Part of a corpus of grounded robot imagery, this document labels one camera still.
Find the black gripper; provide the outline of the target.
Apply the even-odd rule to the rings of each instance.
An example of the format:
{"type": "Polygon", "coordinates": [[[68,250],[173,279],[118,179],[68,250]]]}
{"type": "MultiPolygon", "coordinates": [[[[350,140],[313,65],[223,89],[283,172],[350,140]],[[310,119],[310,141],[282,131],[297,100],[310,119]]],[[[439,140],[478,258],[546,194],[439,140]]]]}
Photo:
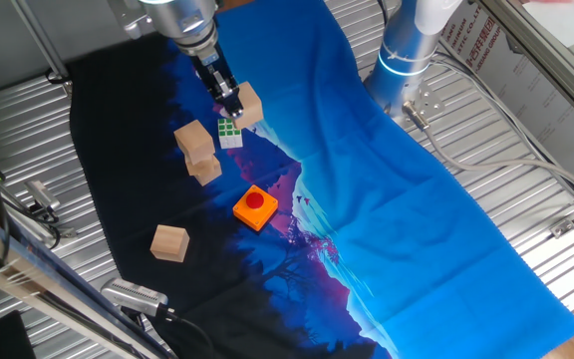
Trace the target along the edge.
{"type": "Polygon", "coordinates": [[[221,105],[230,118],[243,115],[243,105],[239,99],[239,88],[227,65],[220,47],[207,49],[203,58],[194,55],[190,60],[203,85],[210,89],[214,101],[221,105]]]}

